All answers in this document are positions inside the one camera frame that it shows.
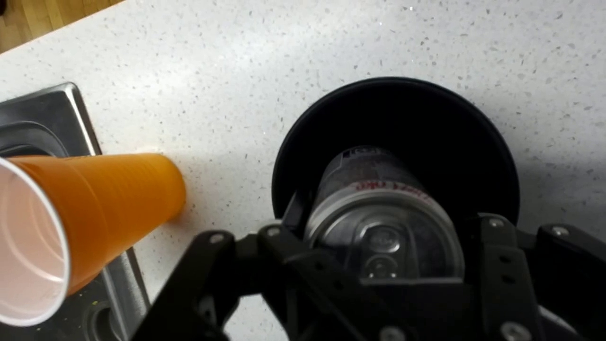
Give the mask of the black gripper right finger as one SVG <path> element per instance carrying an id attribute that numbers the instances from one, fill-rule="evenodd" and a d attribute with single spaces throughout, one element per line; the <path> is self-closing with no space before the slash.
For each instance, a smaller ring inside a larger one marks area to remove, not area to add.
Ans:
<path id="1" fill-rule="evenodd" d="M 602 240 L 566 223 L 481 227 L 462 284 L 381 287 L 409 341 L 606 341 Z"/>

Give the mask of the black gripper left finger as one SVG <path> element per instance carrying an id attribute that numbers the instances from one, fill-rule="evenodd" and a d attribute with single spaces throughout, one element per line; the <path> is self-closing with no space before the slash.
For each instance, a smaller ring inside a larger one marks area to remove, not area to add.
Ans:
<path id="1" fill-rule="evenodd" d="M 131 341 L 231 341 L 225 323 L 261 295 L 288 341 L 379 341 L 379 299 L 299 233 L 312 191 L 295 191 L 278 223 L 235 238 L 199 233 Z"/>

